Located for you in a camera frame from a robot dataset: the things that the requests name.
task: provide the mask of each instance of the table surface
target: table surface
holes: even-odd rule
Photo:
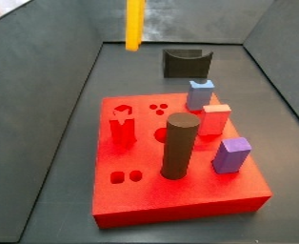
[[[256,213],[102,231],[91,217],[101,99],[188,91],[190,79],[162,77],[164,49],[214,52],[208,78],[274,195]],[[144,44],[129,52],[103,44],[21,242],[299,242],[299,119],[241,46]]]

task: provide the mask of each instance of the black cylinder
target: black cylinder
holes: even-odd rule
[[[168,179],[186,175],[200,118],[189,112],[177,112],[168,117],[166,139],[161,174]]]

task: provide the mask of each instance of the purple block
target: purple block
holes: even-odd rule
[[[244,137],[224,139],[213,160],[217,173],[236,173],[252,150],[252,146]]]

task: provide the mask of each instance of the yellow block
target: yellow block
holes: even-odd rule
[[[142,42],[145,0],[126,0],[125,49],[138,50]]]

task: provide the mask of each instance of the shape sorter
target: shape sorter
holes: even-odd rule
[[[254,212],[272,196],[250,155],[237,173],[213,170],[222,139],[238,137],[229,120],[222,134],[196,136],[186,175],[180,180],[161,175],[166,118],[174,112],[188,112],[185,103],[186,93],[102,100],[93,197],[98,228]],[[209,105],[218,104],[212,94]],[[130,145],[115,143],[111,136],[115,108],[123,116],[121,124],[126,119],[134,122]]]

